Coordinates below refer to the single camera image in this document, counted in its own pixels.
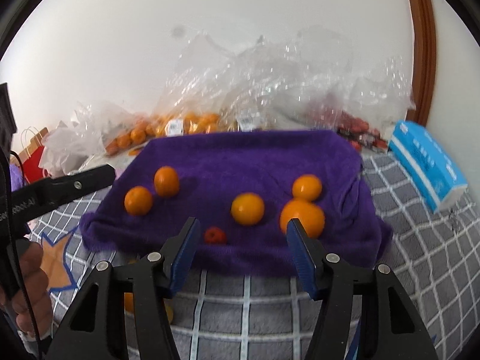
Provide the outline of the left hand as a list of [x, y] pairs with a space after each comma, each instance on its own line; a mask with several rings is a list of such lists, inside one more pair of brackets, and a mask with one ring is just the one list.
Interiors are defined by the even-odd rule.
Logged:
[[[40, 336], [44, 336], [51, 328], [53, 311], [50, 295], [47, 291], [49, 279], [41, 269], [43, 249], [37, 242], [29, 242], [28, 249], [22, 254], [19, 264], [24, 277], [25, 287], [32, 305], [32, 310], [37, 321]], [[23, 333], [34, 337], [34, 328], [26, 300], [18, 292], [10, 301], [16, 313], [16, 324]]]

